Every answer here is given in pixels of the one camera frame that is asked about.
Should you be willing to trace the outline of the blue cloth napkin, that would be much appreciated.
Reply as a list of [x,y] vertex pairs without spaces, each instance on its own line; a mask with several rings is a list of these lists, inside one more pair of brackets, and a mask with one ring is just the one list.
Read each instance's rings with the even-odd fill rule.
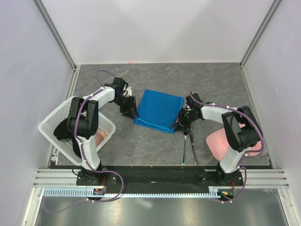
[[184,98],[154,90],[145,90],[134,124],[165,133],[174,133],[172,125],[182,109]]

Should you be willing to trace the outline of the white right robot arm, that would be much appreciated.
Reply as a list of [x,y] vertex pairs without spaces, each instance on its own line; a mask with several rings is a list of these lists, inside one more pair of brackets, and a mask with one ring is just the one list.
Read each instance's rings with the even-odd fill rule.
[[231,108],[214,103],[201,103],[182,108],[172,124],[175,131],[190,130],[192,122],[211,120],[223,124],[229,147],[215,174],[216,182],[227,185],[232,172],[240,167],[243,156],[264,150],[263,135],[249,107]]

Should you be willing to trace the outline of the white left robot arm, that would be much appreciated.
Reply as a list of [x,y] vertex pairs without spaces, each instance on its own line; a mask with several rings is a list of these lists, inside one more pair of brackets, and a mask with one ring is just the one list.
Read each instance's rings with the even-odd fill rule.
[[119,84],[102,85],[86,97],[74,97],[67,118],[67,129],[79,148],[82,168],[89,170],[87,180],[93,185],[99,185],[103,181],[95,135],[99,124],[99,109],[106,103],[115,103],[119,106],[120,113],[130,119],[134,120],[139,116],[131,87],[122,81]]

